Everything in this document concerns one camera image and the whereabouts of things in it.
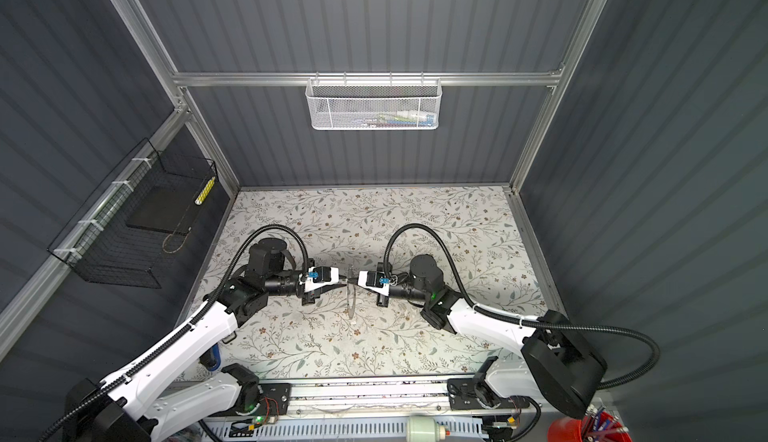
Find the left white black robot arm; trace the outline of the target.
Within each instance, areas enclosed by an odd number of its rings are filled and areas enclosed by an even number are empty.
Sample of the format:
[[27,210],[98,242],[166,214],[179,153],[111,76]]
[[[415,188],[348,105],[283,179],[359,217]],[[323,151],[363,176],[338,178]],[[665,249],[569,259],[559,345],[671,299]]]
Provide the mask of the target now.
[[288,234],[301,261],[284,241],[252,234],[198,309],[124,367],[73,387],[64,415],[41,438],[61,432],[65,441],[163,441],[222,412],[258,425],[279,416],[281,406],[260,378],[241,364],[222,364],[218,346],[233,339],[272,296],[310,303],[341,287],[339,270],[314,265],[297,233]]

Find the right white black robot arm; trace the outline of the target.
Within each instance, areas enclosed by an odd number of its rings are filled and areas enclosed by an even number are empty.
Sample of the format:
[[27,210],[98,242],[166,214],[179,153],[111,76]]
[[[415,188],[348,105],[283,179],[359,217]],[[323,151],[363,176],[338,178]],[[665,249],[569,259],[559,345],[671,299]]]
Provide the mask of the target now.
[[386,275],[384,264],[358,276],[357,285],[377,294],[385,307],[391,298],[422,303],[422,318],[437,330],[475,337],[521,357],[523,368],[490,356],[470,379],[450,382],[456,410],[495,409],[539,394],[571,418],[583,417],[607,370],[605,360],[576,331],[535,329],[529,321],[507,323],[478,312],[444,282],[430,255],[412,259],[409,271]]

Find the black blue handheld device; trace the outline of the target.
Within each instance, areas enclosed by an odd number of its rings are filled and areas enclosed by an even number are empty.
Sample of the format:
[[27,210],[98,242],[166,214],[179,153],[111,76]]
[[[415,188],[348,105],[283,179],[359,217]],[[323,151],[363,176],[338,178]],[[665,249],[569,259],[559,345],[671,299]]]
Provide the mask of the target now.
[[236,337],[237,334],[232,333],[224,337],[221,341],[214,343],[199,357],[199,363],[209,372],[216,372],[219,370],[222,363],[221,346],[230,344]]

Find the white plastic bottle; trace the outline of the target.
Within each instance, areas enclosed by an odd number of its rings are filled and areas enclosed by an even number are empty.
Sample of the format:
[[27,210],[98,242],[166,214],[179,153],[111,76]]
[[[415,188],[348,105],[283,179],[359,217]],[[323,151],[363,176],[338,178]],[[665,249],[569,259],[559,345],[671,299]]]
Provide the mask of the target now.
[[450,430],[427,416],[410,416],[406,423],[407,442],[441,442]]

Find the yellow marker pen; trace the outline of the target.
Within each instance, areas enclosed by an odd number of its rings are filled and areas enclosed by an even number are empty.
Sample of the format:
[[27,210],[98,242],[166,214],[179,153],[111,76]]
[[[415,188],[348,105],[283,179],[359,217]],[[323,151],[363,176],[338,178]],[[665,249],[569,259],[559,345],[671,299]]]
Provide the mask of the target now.
[[202,187],[202,189],[200,190],[200,192],[196,196],[196,198],[194,200],[194,204],[196,206],[202,206],[203,205],[203,203],[206,201],[207,197],[209,196],[209,194],[213,190],[215,184],[216,184],[216,177],[213,176],[213,177],[211,177],[206,182],[206,184]]

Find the red cup with pens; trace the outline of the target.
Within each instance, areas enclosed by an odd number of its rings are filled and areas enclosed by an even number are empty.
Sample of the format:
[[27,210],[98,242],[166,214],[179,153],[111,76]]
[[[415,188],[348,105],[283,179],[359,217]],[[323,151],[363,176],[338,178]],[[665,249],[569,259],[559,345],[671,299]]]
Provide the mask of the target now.
[[629,429],[613,413],[601,408],[580,419],[563,417],[548,428],[548,442],[632,442]]

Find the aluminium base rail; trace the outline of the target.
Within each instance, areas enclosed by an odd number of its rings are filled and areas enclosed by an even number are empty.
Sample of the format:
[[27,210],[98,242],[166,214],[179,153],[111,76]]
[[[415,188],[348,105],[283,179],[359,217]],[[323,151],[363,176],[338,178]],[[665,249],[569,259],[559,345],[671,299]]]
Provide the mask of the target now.
[[545,400],[526,369],[481,381],[467,374],[258,381],[251,374],[219,372],[169,392],[170,377],[153,374],[119,382],[109,398],[134,421],[149,423],[154,440],[211,417],[264,424],[269,418],[385,417],[480,413],[512,409],[515,397]]

